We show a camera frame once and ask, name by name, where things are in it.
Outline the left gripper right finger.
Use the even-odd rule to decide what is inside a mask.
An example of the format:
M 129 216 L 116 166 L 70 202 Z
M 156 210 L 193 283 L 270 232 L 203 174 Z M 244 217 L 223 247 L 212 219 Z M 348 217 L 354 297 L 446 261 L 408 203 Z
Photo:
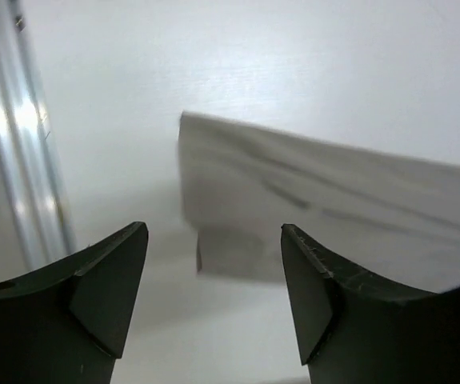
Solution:
M 460 383 L 460 286 L 436 294 L 392 281 L 292 224 L 281 252 L 313 383 Z

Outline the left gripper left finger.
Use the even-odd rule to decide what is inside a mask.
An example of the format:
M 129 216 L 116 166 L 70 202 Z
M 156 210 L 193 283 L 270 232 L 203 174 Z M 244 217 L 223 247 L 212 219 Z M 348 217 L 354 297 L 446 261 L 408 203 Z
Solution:
M 122 357 L 149 233 L 100 242 L 0 282 L 0 383 L 108 383 Z

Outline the grey trousers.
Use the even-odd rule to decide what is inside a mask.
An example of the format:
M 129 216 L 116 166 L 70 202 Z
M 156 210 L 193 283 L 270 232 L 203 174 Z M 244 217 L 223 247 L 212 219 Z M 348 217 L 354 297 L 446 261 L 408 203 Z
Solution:
M 460 286 L 460 166 L 183 113 L 178 166 L 201 274 L 283 282 L 281 228 L 422 290 Z

